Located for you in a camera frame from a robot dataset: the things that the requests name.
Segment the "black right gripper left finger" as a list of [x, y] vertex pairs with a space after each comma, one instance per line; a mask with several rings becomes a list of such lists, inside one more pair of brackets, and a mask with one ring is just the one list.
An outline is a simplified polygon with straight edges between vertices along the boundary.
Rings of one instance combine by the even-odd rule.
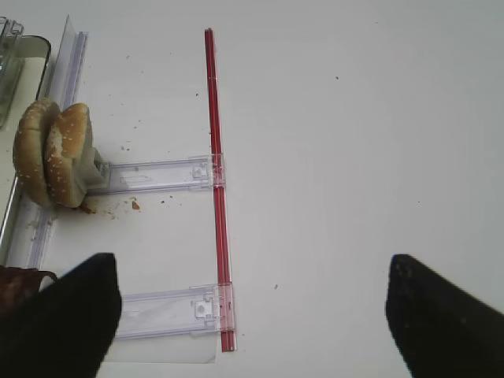
[[3, 377], [95, 377], [121, 315], [117, 262], [95, 254], [1, 316]]

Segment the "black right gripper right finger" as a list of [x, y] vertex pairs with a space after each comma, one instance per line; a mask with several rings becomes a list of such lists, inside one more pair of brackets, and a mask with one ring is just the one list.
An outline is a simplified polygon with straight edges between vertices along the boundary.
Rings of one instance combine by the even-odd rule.
[[385, 316], [413, 377], [501, 377], [503, 315], [408, 254], [389, 268]]

